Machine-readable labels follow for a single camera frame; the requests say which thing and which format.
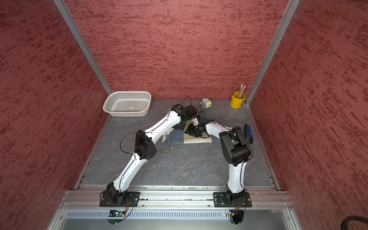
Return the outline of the blue beige white patchwork pillowcase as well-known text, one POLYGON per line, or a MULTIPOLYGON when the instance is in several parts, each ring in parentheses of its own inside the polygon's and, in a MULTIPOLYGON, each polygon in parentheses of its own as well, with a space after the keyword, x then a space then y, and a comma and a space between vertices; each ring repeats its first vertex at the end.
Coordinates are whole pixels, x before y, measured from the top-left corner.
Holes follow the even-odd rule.
MULTIPOLYGON (((186 126, 185 130, 188 128, 193 121, 189 121, 186 126)), ((202 135, 202 138, 192 137, 185 133, 185 130, 176 130, 171 128, 162 136, 162 143, 166 144, 199 144, 199 143, 212 143, 212 137, 208 137, 205 134, 202 135)))

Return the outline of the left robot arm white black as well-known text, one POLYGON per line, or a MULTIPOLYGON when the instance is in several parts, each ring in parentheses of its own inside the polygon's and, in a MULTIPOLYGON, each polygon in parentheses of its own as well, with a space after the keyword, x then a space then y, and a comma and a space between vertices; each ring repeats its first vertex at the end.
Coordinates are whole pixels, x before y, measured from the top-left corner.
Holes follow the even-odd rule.
POLYGON ((125 194, 129 185, 144 163, 157 153, 155 143, 170 129, 183 130, 187 121, 196 115, 196 108, 192 105, 176 104, 168 114, 149 129, 136 133, 135 148, 132 157, 122 173, 114 182, 107 185, 102 193, 101 201, 113 207, 120 207, 126 201, 125 194))

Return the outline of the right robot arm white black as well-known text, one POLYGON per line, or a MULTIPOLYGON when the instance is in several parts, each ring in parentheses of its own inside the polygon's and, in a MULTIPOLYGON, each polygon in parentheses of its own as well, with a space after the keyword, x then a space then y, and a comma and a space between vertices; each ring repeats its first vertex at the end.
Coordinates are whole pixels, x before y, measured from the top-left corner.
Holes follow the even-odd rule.
POLYGON ((201 121, 197 125, 189 124, 185 133, 196 138, 216 137, 220 140, 223 156, 229 164, 229 179, 226 184, 225 200, 229 205, 236 205, 246 197, 244 171, 253 156, 253 148, 240 127, 227 127, 217 121, 201 121))

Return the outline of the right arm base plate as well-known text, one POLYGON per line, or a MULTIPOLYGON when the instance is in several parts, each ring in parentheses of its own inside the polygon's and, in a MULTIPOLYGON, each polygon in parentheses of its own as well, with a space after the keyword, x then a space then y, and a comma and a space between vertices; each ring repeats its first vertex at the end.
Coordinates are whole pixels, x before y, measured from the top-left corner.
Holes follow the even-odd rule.
POLYGON ((251 208, 252 201, 248 192, 242 191, 237 194, 230 192, 214 192, 214 206, 216 208, 251 208))

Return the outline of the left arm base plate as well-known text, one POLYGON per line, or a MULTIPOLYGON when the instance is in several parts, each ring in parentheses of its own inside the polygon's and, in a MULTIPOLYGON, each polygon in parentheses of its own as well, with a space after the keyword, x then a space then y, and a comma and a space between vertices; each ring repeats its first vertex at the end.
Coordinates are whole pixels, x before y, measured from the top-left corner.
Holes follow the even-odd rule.
POLYGON ((107 191, 103 191, 100 194, 99 207, 137 207, 140 199, 140 192, 126 192, 125 194, 119 194, 115 197, 109 195, 107 191))

